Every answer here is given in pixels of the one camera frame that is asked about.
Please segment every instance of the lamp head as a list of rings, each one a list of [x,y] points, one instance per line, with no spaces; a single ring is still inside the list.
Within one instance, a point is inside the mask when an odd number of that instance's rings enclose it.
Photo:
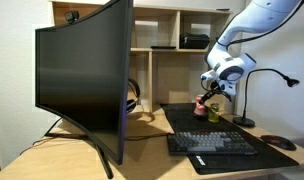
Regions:
[[[294,86],[300,84],[299,80],[290,79],[288,76],[284,76],[283,78],[287,81],[287,84],[289,87],[294,87]]]

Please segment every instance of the monitor stand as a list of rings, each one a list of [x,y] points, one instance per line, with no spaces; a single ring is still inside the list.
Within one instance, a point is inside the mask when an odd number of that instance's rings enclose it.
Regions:
[[[48,137],[61,137],[61,138],[70,138],[70,139],[80,139],[80,140],[89,140],[87,135],[75,135],[75,134],[61,134],[61,133],[49,133],[49,131],[45,134],[45,136]],[[109,179],[112,179],[114,177],[113,172],[111,170],[111,167],[109,165],[109,162],[103,152],[103,150],[96,144],[94,144],[96,151],[98,152],[103,168],[106,172],[106,175]]]
[[[113,172],[111,170],[111,167],[109,165],[108,160],[105,157],[105,154],[104,154],[103,150],[96,144],[95,144],[95,148],[98,151],[98,154],[100,156],[100,159],[101,159],[101,162],[102,162],[102,165],[103,165],[103,168],[105,170],[106,175],[108,176],[109,179],[112,179],[113,178]]]

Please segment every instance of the lamp base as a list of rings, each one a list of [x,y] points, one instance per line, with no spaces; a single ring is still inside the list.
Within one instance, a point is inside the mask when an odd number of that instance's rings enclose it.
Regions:
[[[248,118],[235,117],[233,123],[243,127],[255,127],[255,122]]]

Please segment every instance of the headphones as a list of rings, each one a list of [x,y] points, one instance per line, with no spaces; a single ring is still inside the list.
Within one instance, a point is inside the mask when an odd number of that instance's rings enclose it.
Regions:
[[[136,99],[130,99],[127,101],[127,106],[126,106],[126,113],[130,113],[134,110],[134,108],[136,107],[136,103],[138,102],[138,99],[140,97],[140,87],[138,85],[138,83],[129,77],[129,86],[132,89]]]

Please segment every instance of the small object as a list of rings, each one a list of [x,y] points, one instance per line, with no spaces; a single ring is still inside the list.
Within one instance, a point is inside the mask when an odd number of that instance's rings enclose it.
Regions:
[[[272,144],[274,146],[277,146],[285,150],[289,150],[289,151],[296,150],[296,146],[290,140],[281,136],[262,135],[261,139],[268,144]]]
[[[175,46],[151,46],[152,49],[175,49]]]
[[[206,34],[182,33],[180,35],[180,48],[182,49],[205,49],[210,42]]]
[[[216,9],[218,11],[230,11],[230,8],[222,8],[222,9]]]
[[[201,97],[196,97],[195,98],[195,109],[194,109],[194,117],[196,117],[196,119],[202,119],[205,115],[205,106],[203,104],[203,102],[201,103]]]
[[[67,13],[65,13],[65,20],[68,23],[73,23],[75,20],[79,19],[79,11],[69,11]]]
[[[209,117],[208,120],[213,123],[219,122],[219,103],[211,103],[209,107]]]

